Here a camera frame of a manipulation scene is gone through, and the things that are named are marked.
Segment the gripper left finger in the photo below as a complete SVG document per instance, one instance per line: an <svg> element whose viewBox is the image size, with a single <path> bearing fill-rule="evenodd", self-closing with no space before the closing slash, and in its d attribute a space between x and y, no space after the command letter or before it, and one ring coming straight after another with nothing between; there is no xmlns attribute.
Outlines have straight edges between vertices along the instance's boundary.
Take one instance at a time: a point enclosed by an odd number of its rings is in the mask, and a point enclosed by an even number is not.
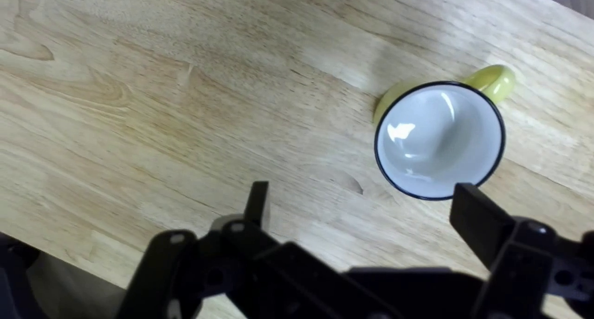
<svg viewBox="0 0 594 319"><path fill-rule="evenodd" d="M386 319L386 305L299 245L265 230L269 183L252 184L244 212L203 237L169 230L149 242L116 319L197 319L225 295L247 319Z"/></svg>

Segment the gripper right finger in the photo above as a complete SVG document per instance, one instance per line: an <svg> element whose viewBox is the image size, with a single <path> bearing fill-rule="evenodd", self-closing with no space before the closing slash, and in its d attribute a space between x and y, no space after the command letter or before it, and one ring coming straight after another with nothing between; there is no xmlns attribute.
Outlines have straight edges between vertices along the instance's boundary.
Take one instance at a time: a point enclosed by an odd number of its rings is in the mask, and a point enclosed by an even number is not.
<svg viewBox="0 0 594 319"><path fill-rule="evenodd" d="M469 183L455 186L450 224L490 272L471 319L545 319L547 294L594 319L594 230L567 239L543 222L509 215Z"/></svg>

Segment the yellow enamel mug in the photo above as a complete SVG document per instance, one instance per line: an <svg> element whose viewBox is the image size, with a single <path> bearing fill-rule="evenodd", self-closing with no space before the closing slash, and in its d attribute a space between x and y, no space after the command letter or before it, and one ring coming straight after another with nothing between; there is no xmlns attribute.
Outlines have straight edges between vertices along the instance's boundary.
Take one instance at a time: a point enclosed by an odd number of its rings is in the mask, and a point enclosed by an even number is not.
<svg viewBox="0 0 594 319"><path fill-rule="evenodd" d="M373 113L374 156L399 192L427 201L451 199L457 183L480 186L506 147L497 105L513 92L514 71L490 65L461 81L403 81Z"/></svg>

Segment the black office chair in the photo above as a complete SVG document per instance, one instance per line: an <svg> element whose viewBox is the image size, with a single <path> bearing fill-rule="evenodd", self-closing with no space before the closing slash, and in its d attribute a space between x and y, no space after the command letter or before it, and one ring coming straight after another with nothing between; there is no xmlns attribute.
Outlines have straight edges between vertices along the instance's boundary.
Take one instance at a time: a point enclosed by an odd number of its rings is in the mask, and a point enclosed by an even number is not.
<svg viewBox="0 0 594 319"><path fill-rule="evenodd" d="M39 255L36 248L0 233L0 319L49 319L27 277Z"/></svg>

